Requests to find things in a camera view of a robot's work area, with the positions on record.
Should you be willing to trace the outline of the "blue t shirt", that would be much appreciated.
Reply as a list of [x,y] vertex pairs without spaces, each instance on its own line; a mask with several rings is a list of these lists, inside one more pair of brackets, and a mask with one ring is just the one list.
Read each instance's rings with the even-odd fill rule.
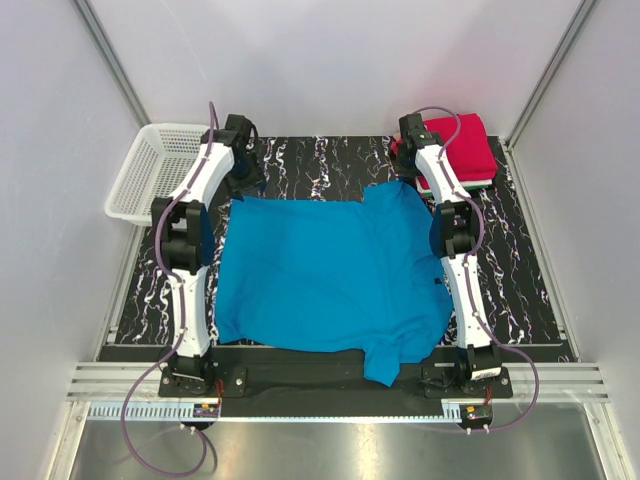
[[391,385],[427,358],[453,311],[409,185],[367,187],[359,201],[231,204],[214,319],[222,343],[364,354],[368,380]]

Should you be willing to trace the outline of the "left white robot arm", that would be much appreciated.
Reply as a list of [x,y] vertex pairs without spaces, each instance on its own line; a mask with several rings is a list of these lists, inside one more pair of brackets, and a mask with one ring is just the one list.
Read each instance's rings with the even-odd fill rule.
[[205,284],[215,246],[209,210],[218,192],[240,199],[265,186],[254,151],[257,136],[255,124],[243,115],[230,114],[223,127],[213,122],[185,178],[152,202],[154,252],[170,283],[174,319],[171,349],[159,360],[162,396],[205,396],[222,389],[207,330]]

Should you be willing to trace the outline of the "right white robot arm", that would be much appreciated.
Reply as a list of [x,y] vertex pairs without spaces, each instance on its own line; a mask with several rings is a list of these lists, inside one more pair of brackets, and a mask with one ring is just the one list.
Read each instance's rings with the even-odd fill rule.
[[446,150],[461,132],[452,111],[454,135],[445,141],[424,124],[425,107],[399,119],[400,139],[390,154],[396,175],[409,182],[423,177],[435,201],[429,232],[432,253],[441,261],[454,305],[457,357],[451,386],[466,396],[487,396],[502,369],[498,342],[489,332],[478,278],[477,253],[484,239],[480,207],[458,180]]

